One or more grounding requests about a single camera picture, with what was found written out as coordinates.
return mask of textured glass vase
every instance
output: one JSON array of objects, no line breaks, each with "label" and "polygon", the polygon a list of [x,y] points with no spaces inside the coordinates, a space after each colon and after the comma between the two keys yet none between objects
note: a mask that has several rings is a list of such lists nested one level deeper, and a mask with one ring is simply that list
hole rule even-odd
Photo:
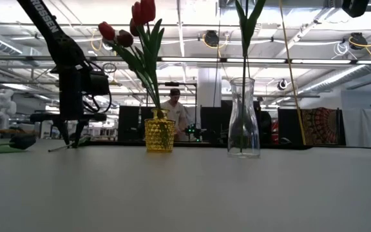
[{"label": "textured glass vase", "polygon": [[158,117],[158,110],[152,109],[153,119],[146,119],[146,147],[148,152],[172,152],[175,134],[175,121],[167,119],[168,110],[161,110],[163,117]]},{"label": "textured glass vase", "polygon": [[260,137],[253,106],[254,79],[245,79],[243,106],[243,79],[231,80],[233,110],[231,111],[228,155],[241,158],[260,157]]}]

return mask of man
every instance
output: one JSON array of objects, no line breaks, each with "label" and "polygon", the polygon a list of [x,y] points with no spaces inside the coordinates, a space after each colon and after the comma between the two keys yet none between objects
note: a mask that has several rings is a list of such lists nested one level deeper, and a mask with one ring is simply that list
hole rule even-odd
[{"label": "man", "polygon": [[180,90],[173,88],[170,90],[170,100],[161,104],[161,108],[168,111],[168,119],[175,121],[176,128],[176,140],[179,140],[180,136],[184,133],[184,129],[187,127],[186,110],[184,106],[178,102],[180,98]]}]

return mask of tulip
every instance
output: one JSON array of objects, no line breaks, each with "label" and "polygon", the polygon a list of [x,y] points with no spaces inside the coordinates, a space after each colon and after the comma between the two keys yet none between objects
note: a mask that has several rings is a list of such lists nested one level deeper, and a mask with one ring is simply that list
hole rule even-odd
[{"label": "tulip", "polygon": [[115,31],[112,26],[106,22],[102,22],[98,25],[101,35],[109,41],[114,40]]},{"label": "tulip", "polygon": [[135,26],[135,23],[134,23],[133,19],[131,19],[131,21],[129,22],[129,32],[131,32],[131,34],[134,35],[135,37],[140,36],[140,34],[137,31],[137,27]]},{"label": "tulip", "polygon": [[155,2],[154,0],[141,0],[141,18],[144,24],[154,21],[155,19]]},{"label": "tulip", "polygon": [[125,30],[120,30],[120,34],[117,36],[117,42],[121,46],[128,48],[131,45],[133,45],[134,38],[129,32],[126,32]]},{"label": "tulip", "polygon": [[144,25],[145,22],[142,20],[141,5],[139,2],[135,2],[135,4],[131,7],[131,13],[133,14],[135,26]]}]

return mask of glass carafe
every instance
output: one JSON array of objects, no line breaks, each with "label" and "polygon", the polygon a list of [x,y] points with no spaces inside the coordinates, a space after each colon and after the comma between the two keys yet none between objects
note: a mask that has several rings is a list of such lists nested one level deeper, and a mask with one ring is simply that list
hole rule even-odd
[{"label": "glass carafe", "polygon": [[260,137],[256,113],[254,112],[254,79],[245,79],[245,96],[243,106],[243,78],[230,81],[233,94],[227,154],[232,157],[260,157]]}]

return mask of table surface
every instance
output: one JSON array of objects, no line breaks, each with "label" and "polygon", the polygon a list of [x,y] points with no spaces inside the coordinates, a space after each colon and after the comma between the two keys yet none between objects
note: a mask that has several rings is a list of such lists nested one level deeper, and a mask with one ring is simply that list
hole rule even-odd
[{"label": "table surface", "polygon": [[0,231],[371,231],[371,150],[60,145],[0,154]]}]

